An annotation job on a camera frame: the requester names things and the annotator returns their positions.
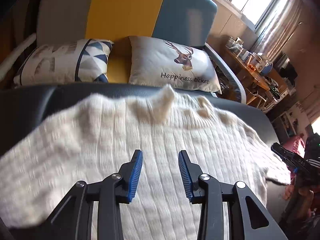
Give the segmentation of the wooden side table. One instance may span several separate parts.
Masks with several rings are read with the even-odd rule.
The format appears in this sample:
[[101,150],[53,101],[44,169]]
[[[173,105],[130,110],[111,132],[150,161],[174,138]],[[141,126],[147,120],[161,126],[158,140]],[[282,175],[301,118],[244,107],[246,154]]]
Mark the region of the wooden side table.
[[[225,48],[224,54],[232,59],[233,63],[240,67],[240,70],[236,74],[237,78],[241,82],[246,92],[246,105],[250,105],[262,110],[264,113],[269,112],[276,104],[281,102],[286,96],[289,95],[289,89],[284,79],[272,69],[266,76],[261,76],[257,71],[253,71],[242,60],[237,57],[228,48]],[[278,84],[279,98],[275,96],[275,91],[272,91],[272,83],[268,81],[274,81],[273,84]]]

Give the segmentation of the white deer print pillow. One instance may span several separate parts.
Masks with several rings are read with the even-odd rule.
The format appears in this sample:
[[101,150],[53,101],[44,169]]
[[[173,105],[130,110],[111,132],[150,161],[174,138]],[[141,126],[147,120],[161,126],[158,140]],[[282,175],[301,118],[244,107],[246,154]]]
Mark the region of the white deer print pillow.
[[130,36],[129,83],[221,93],[215,68],[205,51],[159,38]]

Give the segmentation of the grey yellow blue sofa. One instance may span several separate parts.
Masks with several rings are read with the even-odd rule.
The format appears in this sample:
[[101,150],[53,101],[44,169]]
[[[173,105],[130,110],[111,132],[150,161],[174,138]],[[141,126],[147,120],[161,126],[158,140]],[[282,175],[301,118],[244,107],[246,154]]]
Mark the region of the grey yellow blue sofa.
[[130,36],[144,36],[205,51],[219,83],[226,80],[231,89],[231,99],[245,103],[241,82],[208,44],[217,11],[213,0],[27,0],[21,18],[22,41],[1,62],[1,89],[26,87],[15,86],[14,77],[39,46],[83,39],[114,42],[108,57],[108,82],[73,83],[130,84]]

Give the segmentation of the person in red jacket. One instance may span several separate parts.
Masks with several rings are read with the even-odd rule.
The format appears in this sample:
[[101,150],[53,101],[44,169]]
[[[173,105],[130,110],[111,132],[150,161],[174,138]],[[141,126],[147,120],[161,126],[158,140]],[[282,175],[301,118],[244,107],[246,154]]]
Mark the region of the person in red jacket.
[[287,239],[319,239],[319,134],[306,140],[302,170],[285,188],[287,207],[279,225]]

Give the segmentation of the blue round container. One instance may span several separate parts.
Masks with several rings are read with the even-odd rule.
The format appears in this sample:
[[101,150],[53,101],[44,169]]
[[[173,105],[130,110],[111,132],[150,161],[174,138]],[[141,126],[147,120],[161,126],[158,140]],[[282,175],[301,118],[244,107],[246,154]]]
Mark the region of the blue round container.
[[267,63],[262,69],[262,71],[260,72],[260,76],[263,76],[263,77],[267,76],[272,69],[273,69],[273,63],[272,62]]

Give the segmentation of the patterned window curtain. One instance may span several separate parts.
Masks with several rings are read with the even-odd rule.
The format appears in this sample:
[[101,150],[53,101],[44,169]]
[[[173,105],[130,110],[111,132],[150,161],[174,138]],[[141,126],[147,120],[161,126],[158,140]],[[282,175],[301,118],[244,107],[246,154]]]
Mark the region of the patterned window curtain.
[[266,20],[258,29],[260,35],[251,48],[273,61],[298,27],[302,12],[302,0],[277,0]]

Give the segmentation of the white jar with oranges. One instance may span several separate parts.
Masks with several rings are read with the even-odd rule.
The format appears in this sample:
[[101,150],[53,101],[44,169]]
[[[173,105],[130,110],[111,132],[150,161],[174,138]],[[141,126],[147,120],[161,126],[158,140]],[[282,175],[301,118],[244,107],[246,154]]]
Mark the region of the white jar with oranges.
[[263,59],[258,56],[258,55],[251,55],[248,58],[248,62],[247,62],[247,66],[249,69],[251,69],[252,71],[256,71],[257,70],[257,66],[263,61]]

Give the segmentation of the blue triangle patterned pillow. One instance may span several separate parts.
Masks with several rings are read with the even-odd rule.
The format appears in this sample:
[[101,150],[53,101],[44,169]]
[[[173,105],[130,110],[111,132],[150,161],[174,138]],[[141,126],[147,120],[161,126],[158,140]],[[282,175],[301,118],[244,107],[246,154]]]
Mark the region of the blue triangle patterned pillow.
[[14,85],[107,83],[108,57],[113,45],[111,40],[83,39],[39,46],[22,64],[14,77]]

